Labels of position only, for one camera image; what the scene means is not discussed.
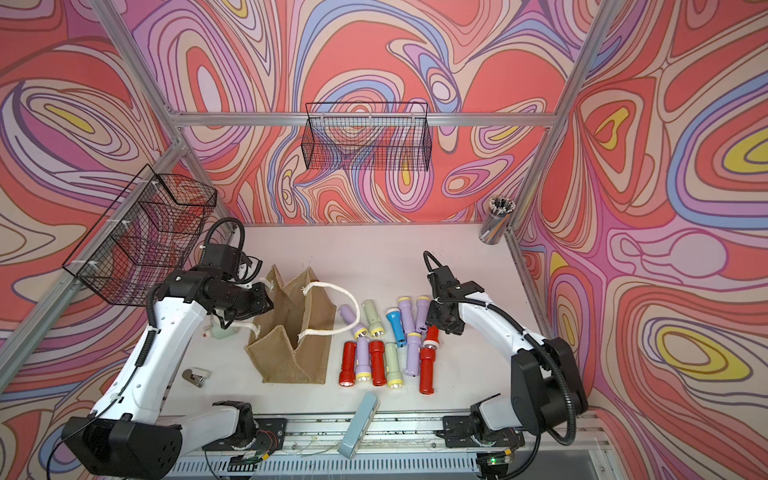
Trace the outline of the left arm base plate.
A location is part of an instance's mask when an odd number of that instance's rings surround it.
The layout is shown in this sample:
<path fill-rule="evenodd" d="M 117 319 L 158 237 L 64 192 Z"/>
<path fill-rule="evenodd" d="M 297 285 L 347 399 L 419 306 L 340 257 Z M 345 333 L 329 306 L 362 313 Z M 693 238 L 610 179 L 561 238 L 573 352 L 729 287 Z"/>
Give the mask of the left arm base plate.
<path fill-rule="evenodd" d="M 254 437 L 245 442 L 235 443 L 233 451 L 256 451 L 274 453 L 283 448 L 288 420 L 286 418 L 260 418 L 255 420 Z"/>

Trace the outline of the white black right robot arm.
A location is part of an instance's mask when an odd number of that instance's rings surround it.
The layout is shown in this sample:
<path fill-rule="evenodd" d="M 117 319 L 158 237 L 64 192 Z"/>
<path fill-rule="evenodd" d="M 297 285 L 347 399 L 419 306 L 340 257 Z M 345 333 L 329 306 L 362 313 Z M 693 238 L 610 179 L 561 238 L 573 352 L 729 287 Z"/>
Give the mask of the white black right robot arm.
<path fill-rule="evenodd" d="M 588 409 L 587 395 L 568 342 L 546 338 L 520 324 L 491 300 L 474 281 L 460 282 L 429 251 L 423 253 L 432 289 L 426 323 L 460 336 L 471 326 L 502 354 L 510 366 L 510 392 L 470 407 L 466 427 L 443 428 L 448 440 L 470 438 L 484 444 L 498 435 L 527 432 L 550 435 L 557 443 L 574 443 L 577 417 Z"/>

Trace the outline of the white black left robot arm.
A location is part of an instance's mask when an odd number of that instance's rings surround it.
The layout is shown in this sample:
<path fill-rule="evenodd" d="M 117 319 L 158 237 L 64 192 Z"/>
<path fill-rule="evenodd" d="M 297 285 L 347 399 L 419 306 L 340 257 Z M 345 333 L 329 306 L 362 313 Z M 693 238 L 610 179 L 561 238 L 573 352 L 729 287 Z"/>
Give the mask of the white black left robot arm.
<path fill-rule="evenodd" d="M 187 453 L 209 444 L 232 450 L 251 447 L 258 436 L 252 407 L 218 401 L 177 420 L 160 418 L 163 397 L 193 334 L 208 318 L 223 330 L 260 329 L 252 319 L 274 304 L 257 277 L 262 261 L 244 244 L 219 244 L 213 233 L 225 224 L 245 230 L 234 217 L 217 220 L 194 267 L 172 271 L 145 297 L 147 326 L 107 392 L 84 417 L 65 423 L 61 444 L 94 475 L 161 479 Z"/>

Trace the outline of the brown burlap tote bag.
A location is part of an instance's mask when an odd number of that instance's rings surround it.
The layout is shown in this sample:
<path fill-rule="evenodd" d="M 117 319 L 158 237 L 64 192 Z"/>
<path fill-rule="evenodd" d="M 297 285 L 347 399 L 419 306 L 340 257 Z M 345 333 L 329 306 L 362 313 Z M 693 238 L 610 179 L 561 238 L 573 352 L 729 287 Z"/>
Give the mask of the brown burlap tote bag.
<path fill-rule="evenodd" d="M 259 333 L 250 336 L 245 353 L 266 384 L 323 385 L 337 313 L 329 289 L 316 284 L 311 268 L 284 281 L 272 266 L 266 280 L 274 308 L 253 318 Z"/>

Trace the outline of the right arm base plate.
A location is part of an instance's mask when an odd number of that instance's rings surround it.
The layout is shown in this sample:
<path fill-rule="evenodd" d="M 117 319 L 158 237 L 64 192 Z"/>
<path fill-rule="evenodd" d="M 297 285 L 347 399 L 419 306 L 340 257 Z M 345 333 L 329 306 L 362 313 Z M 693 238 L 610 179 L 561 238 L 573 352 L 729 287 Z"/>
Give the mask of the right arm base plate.
<path fill-rule="evenodd" d="M 442 428 L 436 430 L 435 435 L 443 439 L 448 448 L 508 448 L 514 451 L 526 444 L 521 433 L 511 428 L 491 430 L 473 415 L 444 416 Z"/>

